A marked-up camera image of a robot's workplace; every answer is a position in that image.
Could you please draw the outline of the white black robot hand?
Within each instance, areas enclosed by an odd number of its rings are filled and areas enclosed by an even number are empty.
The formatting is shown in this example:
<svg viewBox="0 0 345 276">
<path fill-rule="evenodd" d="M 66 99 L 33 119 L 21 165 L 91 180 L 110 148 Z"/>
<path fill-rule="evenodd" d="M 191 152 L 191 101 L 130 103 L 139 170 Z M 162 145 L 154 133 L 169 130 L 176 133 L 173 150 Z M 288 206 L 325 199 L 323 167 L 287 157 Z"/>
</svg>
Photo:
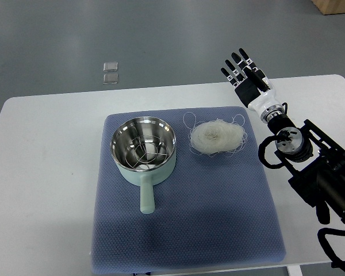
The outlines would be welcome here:
<svg viewBox="0 0 345 276">
<path fill-rule="evenodd" d="M 231 53 L 231 60 L 221 72 L 233 86 L 241 103 L 269 123 L 276 116 L 286 114 L 286 106 L 276 99 L 275 88 L 269 78 L 255 64 L 244 49 Z"/>
</svg>

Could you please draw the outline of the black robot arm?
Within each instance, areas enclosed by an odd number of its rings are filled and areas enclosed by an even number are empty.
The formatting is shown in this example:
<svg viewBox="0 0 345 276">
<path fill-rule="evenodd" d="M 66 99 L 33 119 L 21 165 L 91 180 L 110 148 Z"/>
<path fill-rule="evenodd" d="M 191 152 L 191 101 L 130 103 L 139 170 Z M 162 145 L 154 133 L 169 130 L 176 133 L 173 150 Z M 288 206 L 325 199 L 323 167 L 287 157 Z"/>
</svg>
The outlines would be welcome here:
<svg viewBox="0 0 345 276">
<path fill-rule="evenodd" d="M 260 162 L 269 169 L 286 168 L 288 183 L 305 203 L 316 209 L 324 228 L 319 243 L 333 268 L 345 272 L 345 260 L 337 256 L 328 236 L 345 237 L 345 149 L 310 120 L 296 127 L 287 115 L 287 104 L 265 108 L 261 114 L 272 136 L 258 149 Z"/>
</svg>

